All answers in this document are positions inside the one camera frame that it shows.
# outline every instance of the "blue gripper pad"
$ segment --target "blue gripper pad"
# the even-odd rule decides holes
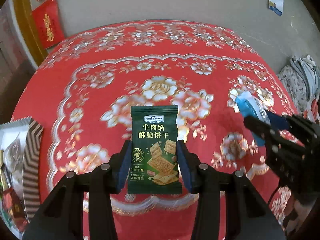
[[[128,147],[125,150],[125,155],[118,171],[118,183],[116,185],[116,189],[118,192],[120,192],[124,187],[125,181],[127,179],[127,175],[131,165],[131,152],[132,141],[129,142]]]
[[[196,154],[188,151],[183,140],[177,141],[177,158],[184,186],[191,194],[199,193],[201,180],[197,167],[201,162]]]
[[[266,113],[269,117],[270,125],[274,130],[289,130],[290,124],[285,117],[279,116],[267,110]]]

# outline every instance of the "screw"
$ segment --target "screw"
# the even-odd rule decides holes
[[[68,171],[68,172],[66,173],[66,177],[67,177],[68,179],[72,178],[74,175],[75,175],[75,173],[74,173],[73,171]]]
[[[209,166],[208,166],[207,164],[205,164],[205,163],[200,163],[200,164],[199,164],[199,168],[200,168],[201,170],[206,170],[208,167],[209,167]]]
[[[110,165],[108,163],[103,163],[100,168],[104,171],[108,170],[110,168]]]
[[[274,153],[277,153],[277,152],[278,152],[278,147],[277,147],[276,145],[273,145],[273,146],[272,146],[272,151],[273,151]]]
[[[241,178],[243,176],[243,172],[242,171],[235,171],[235,175],[239,178]]]

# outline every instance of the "snack package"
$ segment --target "snack package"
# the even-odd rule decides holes
[[[24,232],[28,221],[25,217],[24,206],[12,187],[3,192],[2,206],[9,213],[18,230]]]
[[[176,142],[178,106],[132,106],[129,194],[181,194]]]
[[[10,172],[22,169],[23,153],[21,152],[19,135],[16,139],[4,150],[3,161]]]

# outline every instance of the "chinese calligraphy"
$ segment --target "chinese calligraphy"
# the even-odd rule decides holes
[[[47,29],[47,41],[53,41],[54,35],[52,28],[50,28],[51,22],[48,14],[44,14],[44,27]]]
[[[144,124],[142,128],[144,129],[144,131],[138,132],[138,138],[161,138],[161,136],[164,136],[164,138],[166,139],[167,136],[169,136],[167,132],[164,132],[163,124],[158,124],[158,125],[152,124],[150,125],[150,127],[149,125]]]
[[[135,179],[135,180],[144,180],[144,174],[137,174],[133,172],[143,172],[143,169],[140,169],[139,166],[134,166],[132,167],[130,172],[130,179]]]
[[[167,132],[138,132],[138,138],[161,138],[161,136],[166,139],[169,134]]]

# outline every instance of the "cracker image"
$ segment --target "cracker image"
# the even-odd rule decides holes
[[[174,168],[174,164],[170,163],[161,156],[157,158],[151,158],[148,161],[148,164],[157,171],[162,172],[164,175],[169,175]]]
[[[176,154],[177,143],[172,140],[167,140],[165,142],[164,150],[171,154]]]
[[[157,158],[162,155],[162,150],[158,143],[155,143],[150,147],[150,153],[153,158]]]
[[[177,178],[176,176],[174,176],[172,179],[170,179],[167,183],[163,183],[161,182],[160,180],[157,180],[157,179],[154,179],[152,182],[160,185],[160,186],[164,186],[164,185],[167,185],[167,184],[170,184],[170,183],[173,183],[175,181],[178,181],[179,178]]]
[[[176,171],[171,171],[171,173],[169,175],[166,176],[162,176],[160,179],[158,179],[159,181],[161,181],[162,183],[166,184],[169,182],[169,180],[173,179],[174,176],[176,176],[178,173]]]
[[[156,176],[153,176],[153,179],[160,180],[164,175],[160,172]]]

